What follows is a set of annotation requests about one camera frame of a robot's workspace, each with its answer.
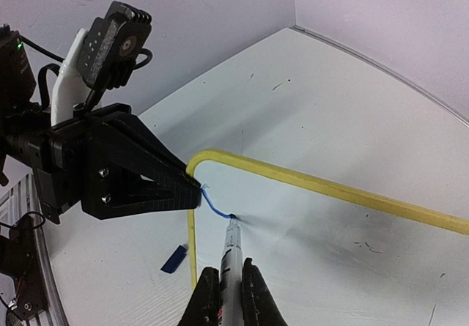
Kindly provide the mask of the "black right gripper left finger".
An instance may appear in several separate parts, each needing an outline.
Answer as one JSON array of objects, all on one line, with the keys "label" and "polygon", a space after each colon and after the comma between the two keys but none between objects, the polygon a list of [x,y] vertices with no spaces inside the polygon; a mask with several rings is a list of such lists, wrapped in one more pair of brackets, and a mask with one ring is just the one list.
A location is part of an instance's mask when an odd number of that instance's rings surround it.
[{"label": "black right gripper left finger", "polygon": [[196,288],[178,326],[216,326],[220,309],[219,271],[214,267],[202,270]]}]

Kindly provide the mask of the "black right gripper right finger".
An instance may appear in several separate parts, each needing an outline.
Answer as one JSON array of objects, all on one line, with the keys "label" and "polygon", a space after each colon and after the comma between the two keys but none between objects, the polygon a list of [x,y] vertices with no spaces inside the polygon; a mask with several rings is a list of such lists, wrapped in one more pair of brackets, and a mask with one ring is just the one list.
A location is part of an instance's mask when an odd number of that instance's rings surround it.
[{"label": "black right gripper right finger", "polygon": [[260,269],[253,264],[252,258],[246,258],[243,264],[241,305],[244,325],[287,326]]}]

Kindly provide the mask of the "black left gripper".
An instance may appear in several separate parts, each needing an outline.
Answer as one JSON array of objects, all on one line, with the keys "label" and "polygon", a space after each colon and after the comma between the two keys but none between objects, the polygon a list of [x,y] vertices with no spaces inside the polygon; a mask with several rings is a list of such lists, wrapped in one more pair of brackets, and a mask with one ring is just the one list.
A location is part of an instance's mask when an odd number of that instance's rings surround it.
[{"label": "black left gripper", "polygon": [[33,143],[36,188],[50,222],[80,200],[97,219],[199,206],[201,184],[186,165],[137,116],[116,112],[130,114],[131,107],[115,103],[73,117]]}]

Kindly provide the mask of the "white whiteboard marker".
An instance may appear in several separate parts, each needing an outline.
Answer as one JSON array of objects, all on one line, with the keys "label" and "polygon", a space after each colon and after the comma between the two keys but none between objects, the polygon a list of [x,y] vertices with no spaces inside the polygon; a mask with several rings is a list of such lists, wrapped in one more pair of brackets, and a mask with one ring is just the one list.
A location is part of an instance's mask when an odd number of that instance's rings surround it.
[{"label": "white whiteboard marker", "polygon": [[232,215],[226,227],[221,260],[219,325],[244,325],[241,304],[242,270],[241,230],[238,219]]}]

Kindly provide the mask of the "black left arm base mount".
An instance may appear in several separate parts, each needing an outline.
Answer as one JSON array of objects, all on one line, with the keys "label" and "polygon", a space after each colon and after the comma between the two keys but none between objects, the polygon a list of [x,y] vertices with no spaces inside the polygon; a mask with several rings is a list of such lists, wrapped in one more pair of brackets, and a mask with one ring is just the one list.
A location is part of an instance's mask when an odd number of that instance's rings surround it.
[{"label": "black left arm base mount", "polygon": [[38,211],[24,214],[16,223],[2,222],[9,230],[1,236],[1,274],[10,277],[15,287],[15,307],[10,312],[21,321],[30,321],[48,307],[40,252],[35,232],[45,224]]}]

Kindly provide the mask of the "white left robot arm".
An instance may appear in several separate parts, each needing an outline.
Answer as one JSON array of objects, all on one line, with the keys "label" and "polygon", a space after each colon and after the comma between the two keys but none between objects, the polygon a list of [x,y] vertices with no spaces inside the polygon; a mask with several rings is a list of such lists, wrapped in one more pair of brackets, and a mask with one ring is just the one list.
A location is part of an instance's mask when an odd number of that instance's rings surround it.
[{"label": "white left robot arm", "polygon": [[23,40],[1,28],[1,155],[30,167],[43,215],[53,223],[74,204],[101,220],[189,210],[201,185],[132,113],[116,103],[52,125]]}]

